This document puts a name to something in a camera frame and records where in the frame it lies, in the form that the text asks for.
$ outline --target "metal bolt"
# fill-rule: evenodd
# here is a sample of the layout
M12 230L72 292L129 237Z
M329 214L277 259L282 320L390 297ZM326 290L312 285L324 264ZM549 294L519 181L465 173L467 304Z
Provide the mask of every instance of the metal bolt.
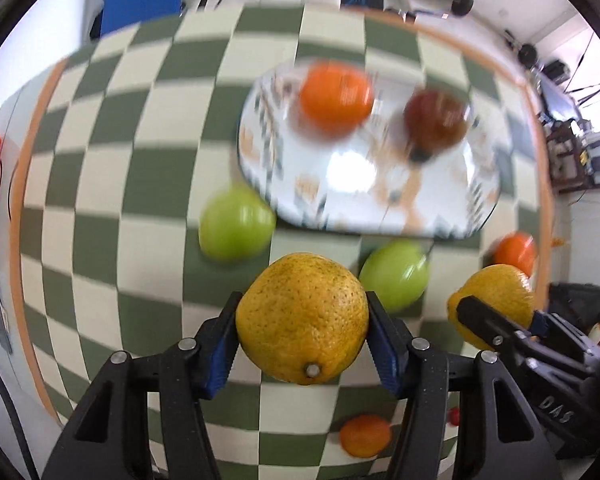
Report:
M498 356L491 350L485 350L480 354L480 359L482 359L485 363L492 365L498 360Z
M426 350L431 345L429 344L429 341L427 341L423 337L414 337L411 340L411 346L413 346L416 350Z
M180 350L193 350L198 342L192 337L186 337L178 341L178 348Z
M313 379L314 377L320 375L320 367L315 363L308 364L304 367L304 374Z
M126 361L126 352L123 352L122 350L114 352L110 359L111 362L115 365L122 364Z

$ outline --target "white plate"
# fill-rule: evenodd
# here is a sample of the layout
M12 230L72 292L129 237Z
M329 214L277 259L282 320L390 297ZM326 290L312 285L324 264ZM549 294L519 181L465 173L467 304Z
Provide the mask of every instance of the white plate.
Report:
M428 162L410 162L402 111L416 82L369 73L376 100L368 120L345 139L324 140L298 113L314 62L282 64L258 79L240 119L240 168L280 218L307 228L444 238L483 226L500 179L479 124Z

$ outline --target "green and white checkered surface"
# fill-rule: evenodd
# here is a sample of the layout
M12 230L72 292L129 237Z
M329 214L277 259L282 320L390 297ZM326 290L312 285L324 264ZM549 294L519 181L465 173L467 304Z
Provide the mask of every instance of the green and white checkered surface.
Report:
M125 28L71 56L34 141L20 248L27 327L53 406L66 420L118 349L162 352L219 313L280 256L310 251L357 272L388 238L309 232L279 223L256 258L202 257L198 219L209 197L240 180L237 121L250 85L299 57L364 62L467 94L496 137L502 196L485 227L430 248L423 297L399 314L414 334L460 352L446 298L483 266L489 246L520 228L538 236L531 129L517 88L425 34L362 13L307 7L223 7ZM465 352L472 352L464 346ZM166 466L157 395L151 450ZM340 448L348 418L404 411L379 386L366 346L330 384L263 377L238 351L229 383L204 402L224 480L329 479L384 470L392 453L359 460ZM444 456L456 430L448 428Z

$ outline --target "green apple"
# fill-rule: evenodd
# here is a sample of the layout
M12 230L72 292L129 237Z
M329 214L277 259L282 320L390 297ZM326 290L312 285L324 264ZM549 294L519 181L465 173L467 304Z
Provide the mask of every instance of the green apple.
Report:
M398 312L424 292L429 264L418 243L395 240L366 259L359 279L365 290L376 293L387 312Z
M235 186L211 199L198 228L202 253L218 262L251 258L269 244L276 215L259 195L246 186Z

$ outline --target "bright orange fruit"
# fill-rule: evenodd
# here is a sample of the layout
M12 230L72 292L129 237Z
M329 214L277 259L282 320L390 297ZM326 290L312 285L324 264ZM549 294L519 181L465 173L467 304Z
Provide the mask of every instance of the bright orange fruit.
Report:
M536 244L534 238L523 232L512 233L504 237L493 253L494 264L514 266L524 272L528 278L534 272L536 262Z
M299 95L305 116L329 137L343 137L371 113L374 93L362 70L340 62L313 65Z
M377 415L359 415L340 430L340 445L351 456L370 458L391 441L391 425Z

